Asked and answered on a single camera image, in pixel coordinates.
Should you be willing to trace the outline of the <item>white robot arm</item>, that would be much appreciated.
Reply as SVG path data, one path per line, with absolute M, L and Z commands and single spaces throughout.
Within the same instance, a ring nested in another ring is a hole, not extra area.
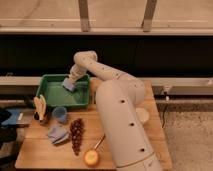
M 144 83 L 99 63 L 94 51 L 77 52 L 70 81 L 76 82 L 87 71 L 102 80 L 96 90 L 96 106 L 117 171 L 163 171 L 136 112 L 145 98 Z

